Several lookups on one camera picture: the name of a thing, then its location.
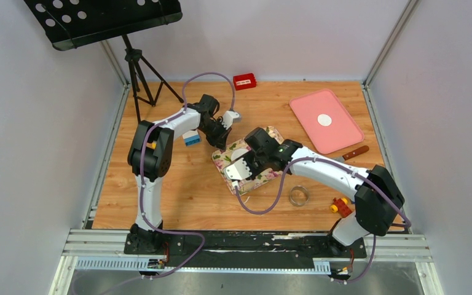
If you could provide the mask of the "floral yellow tray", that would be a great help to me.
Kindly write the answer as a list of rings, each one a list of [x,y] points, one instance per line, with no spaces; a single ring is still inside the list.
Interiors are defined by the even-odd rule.
[[[218,169],[221,178],[224,180],[233,195],[235,195],[235,188],[232,186],[232,181],[225,177],[223,169],[225,169],[228,165],[231,164],[230,156],[232,152],[235,149],[240,148],[247,148],[249,151],[251,150],[251,148],[246,144],[245,140],[242,138],[229,144],[224,151],[217,150],[214,151],[214,153],[212,153],[211,155],[211,159],[215,167]],[[265,183],[268,183],[274,180],[275,178],[278,178],[279,176],[281,176],[281,174],[282,172],[273,171],[269,168],[257,175],[255,179],[245,179],[239,181],[238,191],[240,195],[247,194],[248,192],[261,187]]]

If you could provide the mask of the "white dough ball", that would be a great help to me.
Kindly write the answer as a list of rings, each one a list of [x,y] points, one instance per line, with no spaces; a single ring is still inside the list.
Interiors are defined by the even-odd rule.
[[[239,158],[243,157],[248,152],[249,150],[247,148],[235,149],[230,156],[230,161],[237,161]]]

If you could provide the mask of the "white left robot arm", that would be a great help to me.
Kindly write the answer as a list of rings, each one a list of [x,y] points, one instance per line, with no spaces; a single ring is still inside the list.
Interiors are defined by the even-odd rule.
[[[173,145],[187,132],[204,133],[208,143],[218,149],[226,147],[232,125],[241,115],[229,109],[215,117],[219,101],[203,95],[199,102],[183,106],[177,113],[155,122],[141,121],[128,153],[127,162],[132,168],[138,188],[138,211],[130,229],[131,243],[139,242],[149,254],[163,248],[163,219],[160,211],[162,183],[171,167]]]

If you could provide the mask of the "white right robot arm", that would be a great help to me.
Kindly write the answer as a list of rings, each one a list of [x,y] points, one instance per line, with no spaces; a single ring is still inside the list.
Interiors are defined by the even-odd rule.
[[[384,236],[401,215],[404,197],[388,170],[340,163],[312,151],[303,144],[278,142],[263,128],[255,128],[245,139],[250,150],[240,157],[247,179],[271,169],[284,175],[303,176],[339,191],[355,204],[355,210],[331,228],[326,247],[333,256],[343,256],[351,244],[366,235]]]

